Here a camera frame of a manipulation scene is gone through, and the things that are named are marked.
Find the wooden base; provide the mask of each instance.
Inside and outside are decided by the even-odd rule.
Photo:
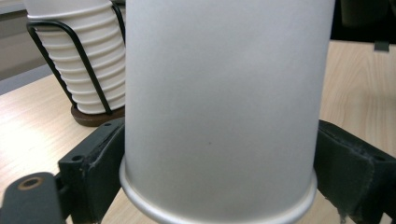
[[[77,123],[87,127],[98,127],[101,124],[106,123],[112,119],[119,119],[125,117],[125,106],[113,110],[113,113],[111,115],[108,114],[88,115],[81,113],[77,108],[74,108],[73,106],[71,108],[71,113]]]

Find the desk surface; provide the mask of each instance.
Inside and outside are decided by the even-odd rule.
[[[396,47],[390,53],[373,49],[371,44],[330,43],[320,118],[395,157]],[[57,161],[93,132],[74,121],[70,106],[54,76],[0,96],[1,202],[14,180],[35,172],[58,173]],[[318,192],[298,223],[339,222],[336,209]],[[103,223],[154,222],[121,190]]]

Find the black wire cup holder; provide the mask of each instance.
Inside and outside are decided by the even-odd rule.
[[[113,3],[112,9],[116,13],[117,20],[120,25],[120,31],[122,34],[122,38],[125,44],[125,24],[122,19],[122,14],[120,12],[120,8],[117,6],[116,3]],[[55,75],[56,79],[58,80],[59,84],[61,85],[62,89],[64,90],[64,93],[70,100],[72,104],[71,108],[71,113],[75,120],[84,126],[99,126],[104,122],[107,122],[111,119],[116,119],[116,118],[121,118],[124,117],[125,115],[125,110],[124,107],[112,110],[110,108],[110,105],[105,97],[105,94],[100,86],[99,80],[96,77],[95,72],[93,71],[91,62],[87,56],[87,53],[85,52],[85,49],[83,48],[81,41],[78,38],[78,35],[76,32],[68,25],[60,22],[60,21],[54,21],[54,20],[29,20],[26,23],[26,28],[29,33],[29,35],[32,37],[32,39],[35,41],[35,44],[37,45],[38,49],[40,50],[41,54],[43,55],[44,59],[46,60],[47,64],[49,65],[49,68],[51,69],[53,75]],[[62,80],[61,73],[58,71],[58,69],[55,66],[54,61],[50,58],[50,55],[46,48],[43,46],[43,43],[38,36],[37,32],[38,29],[40,32],[59,32],[59,31],[64,31],[67,33],[71,40],[73,41],[76,50],[85,66],[85,69],[87,70],[87,73],[91,79],[91,82],[99,96],[99,99],[106,111],[105,114],[100,114],[100,115],[87,115],[83,114],[78,110],[78,104],[76,103],[75,100],[73,100],[72,93],[67,89],[67,84]]]

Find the stacked paper cup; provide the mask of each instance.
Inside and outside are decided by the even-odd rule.
[[[60,21],[70,26],[87,53],[112,110],[125,105],[125,45],[108,0],[24,0],[30,20]],[[78,110],[102,114],[105,108],[70,36],[38,30],[43,46],[72,93]]]

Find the wooden table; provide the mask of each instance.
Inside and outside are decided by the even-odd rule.
[[[70,106],[54,76],[0,96],[0,201],[6,187],[24,175],[56,174],[57,161],[94,131],[73,120]],[[374,51],[372,44],[331,42],[320,118],[395,157],[396,48],[391,46],[386,53]],[[103,223],[154,222],[121,190]],[[340,219],[318,192],[298,223],[340,223]],[[384,217],[381,223],[390,219]]]

